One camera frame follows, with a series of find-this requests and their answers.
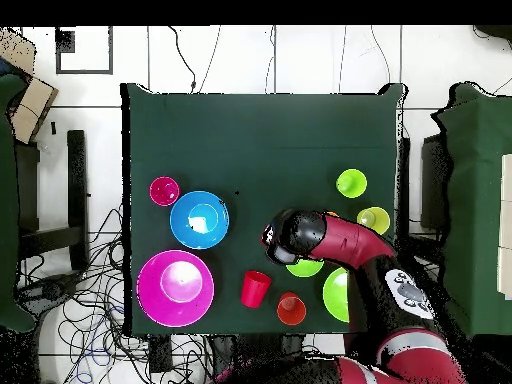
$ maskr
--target red cup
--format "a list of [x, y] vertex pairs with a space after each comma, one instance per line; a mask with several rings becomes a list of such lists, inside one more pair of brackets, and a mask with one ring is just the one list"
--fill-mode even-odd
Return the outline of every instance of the red cup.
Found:
[[248, 308], [258, 308], [271, 282], [272, 279], [268, 275], [258, 271], [247, 271], [240, 298], [242, 304]]
[[180, 195], [180, 186], [171, 177], [158, 177], [149, 186], [149, 197], [158, 206], [172, 205]]
[[286, 292], [279, 299], [277, 316], [286, 325], [300, 324], [306, 317], [306, 305], [295, 293]]

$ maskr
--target lime green bowl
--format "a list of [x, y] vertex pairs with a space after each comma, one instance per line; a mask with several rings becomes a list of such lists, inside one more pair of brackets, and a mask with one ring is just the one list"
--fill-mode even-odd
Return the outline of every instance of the lime green bowl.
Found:
[[309, 261], [306, 259], [299, 259], [299, 262], [295, 265], [286, 265], [288, 271], [290, 271], [296, 277], [311, 277], [315, 275], [324, 266], [323, 261]]
[[344, 268], [331, 272], [324, 283], [322, 297], [329, 313], [336, 319], [348, 322], [348, 273]]
[[357, 214], [357, 223], [371, 228], [376, 233], [384, 234], [391, 225], [389, 214], [382, 208], [363, 209]]
[[366, 185], [366, 176], [358, 169], [347, 169], [336, 180], [336, 189], [350, 199], [361, 196]]

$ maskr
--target green bowl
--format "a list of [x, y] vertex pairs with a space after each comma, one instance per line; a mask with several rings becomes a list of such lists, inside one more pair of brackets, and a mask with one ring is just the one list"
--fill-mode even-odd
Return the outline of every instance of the green bowl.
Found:
[[344, 268], [331, 272], [324, 283], [322, 297], [329, 313], [336, 319], [348, 322], [348, 273]]
[[336, 189], [350, 199], [361, 196], [366, 185], [366, 176], [358, 169], [347, 169], [336, 180]]
[[286, 268], [296, 277], [311, 277], [320, 271], [323, 266], [323, 261], [319, 262], [299, 259], [297, 264], [286, 265]]

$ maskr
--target green tablecloth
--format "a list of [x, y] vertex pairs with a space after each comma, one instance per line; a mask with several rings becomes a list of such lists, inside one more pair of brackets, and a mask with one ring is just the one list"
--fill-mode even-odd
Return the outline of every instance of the green tablecloth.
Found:
[[[273, 216], [288, 207], [327, 209], [353, 220], [369, 206], [393, 214], [402, 85], [391, 85], [380, 95], [164, 95], [133, 84], [127, 90], [133, 293], [144, 263], [168, 249], [198, 255], [215, 281], [206, 315], [182, 328], [151, 321], [133, 295], [133, 334], [346, 332], [347, 324], [333, 318], [322, 301], [323, 281], [335, 267], [296, 278], [266, 258], [259, 239]], [[344, 198], [335, 188], [347, 168], [361, 169], [368, 178], [358, 199]], [[220, 244], [193, 251], [175, 240], [170, 208], [155, 205], [148, 195], [149, 185], [161, 175], [175, 178], [182, 194], [206, 190], [226, 202], [230, 227]], [[393, 234], [392, 226], [387, 235]], [[243, 275], [250, 269], [273, 279], [257, 310], [239, 300]], [[278, 299], [287, 290], [307, 307], [305, 320], [296, 327], [276, 316]]]
[[468, 336], [511, 334], [512, 301], [497, 291], [501, 160], [512, 153], [512, 99], [454, 90], [438, 117], [446, 131], [453, 173], [448, 181], [450, 225], [444, 285], [453, 316]]

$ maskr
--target blue bowl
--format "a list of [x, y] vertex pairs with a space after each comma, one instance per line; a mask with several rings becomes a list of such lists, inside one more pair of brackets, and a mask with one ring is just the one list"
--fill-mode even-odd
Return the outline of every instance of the blue bowl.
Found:
[[190, 249], [208, 249], [219, 243], [229, 226], [225, 203], [207, 191], [181, 196], [171, 209], [171, 231]]

